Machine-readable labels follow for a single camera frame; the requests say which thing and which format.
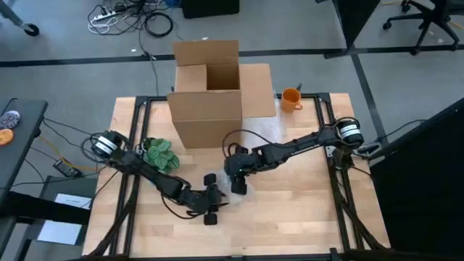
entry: orange mug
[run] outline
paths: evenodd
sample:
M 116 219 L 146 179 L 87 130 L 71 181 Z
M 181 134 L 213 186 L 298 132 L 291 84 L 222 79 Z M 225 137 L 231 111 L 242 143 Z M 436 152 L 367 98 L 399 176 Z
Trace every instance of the orange mug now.
M 295 88 L 286 88 L 282 92 L 281 107 L 284 112 L 303 109 L 302 95 Z

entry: cardboard box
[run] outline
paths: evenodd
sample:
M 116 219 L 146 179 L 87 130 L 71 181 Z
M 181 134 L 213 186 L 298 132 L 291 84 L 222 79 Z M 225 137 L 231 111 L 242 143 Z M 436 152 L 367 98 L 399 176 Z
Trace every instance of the cardboard box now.
M 243 118 L 276 116 L 270 66 L 239 65 L 238 41 L 181 41 L 173 48 L 175 92 L 167 101 L 186 148 L 221 147 Z

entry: wooden tabletop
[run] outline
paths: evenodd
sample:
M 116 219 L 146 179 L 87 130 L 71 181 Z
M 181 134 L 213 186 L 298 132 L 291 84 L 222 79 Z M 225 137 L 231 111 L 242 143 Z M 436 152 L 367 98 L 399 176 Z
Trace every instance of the wooden tabletop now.
M 348 94 L 331 94 L 337 118 L 354 116 Z M 116 99 L 111 130 L 129 136 L 135 98 Z M 303 110 L 282 114 L 286 131 L 282 142 L 317 131 L 318 119 L 312 99 L 303 100 Z M 138 119 L 138 135 L 143 112 Z M 181 167 L 171 175 L 202 189 L 203 176 L 221 170 L 224 158 L 220 148 L 184 149 L 171 123 L 166 101 L 152 103 L 148 137 L 172 141 Z M 354 158 L 358 168 L 369 171 L 367 162 Z M 99 176 L 100 188 L 113 174 L 105 170 Z M 358 170 L 349 170 L 357 213 L 369 231 L 386 247 L 388 237 L 372 180 Z M 121 175 L 117 175 L 94 201 L 83 253 L 88 254 L 103 238 L 115 218 Z M 297 155 L 286 164 L 247 178 L 255 192 L 240 204 L 229 205 L 218 213 L 218 225 L 205 226 L 201 217 L 181 220 L 165 208 L 160 193 L 141 180 L 133 234 L 132 257 L 198 257 L 264 254 L 317 254 L 336 247 L 343 252 L 334 199 L 329 183 L 323 148 Z M 177 212 L 185 207 L 168 202 Z M 347 227 L 352 240 L 351 223 Z M 122 252 L 124 232 L 120 235 Z

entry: potted plant leaf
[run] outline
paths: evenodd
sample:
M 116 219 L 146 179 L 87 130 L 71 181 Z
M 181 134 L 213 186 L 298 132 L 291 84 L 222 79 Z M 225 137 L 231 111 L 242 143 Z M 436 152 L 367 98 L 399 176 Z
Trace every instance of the potted plant leaf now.
M 146 138 L 142 144 L 144 161 L 161 173 L 169 174 L 179 168 L 179 158 L 170 150 L 171 142 L 163 138 Z

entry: paper sheet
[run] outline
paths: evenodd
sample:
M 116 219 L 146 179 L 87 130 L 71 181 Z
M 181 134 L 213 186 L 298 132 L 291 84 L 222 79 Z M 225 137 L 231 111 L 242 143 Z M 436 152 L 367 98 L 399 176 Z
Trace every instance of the paper sheet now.
M 90 198 L 82 196 L 57 194 L 57 198 L 54 201 L 56 203 L 66 204 L 74 207 L 82 207 L 90 200 Z M 87 204 L 83 208 L 88 210 L 89 205 L 90 204 Z M 47 220 L 45 221 L 37 240 L 73 245 L 78 239 L 81 227 L 82 225 L 78 224 Z

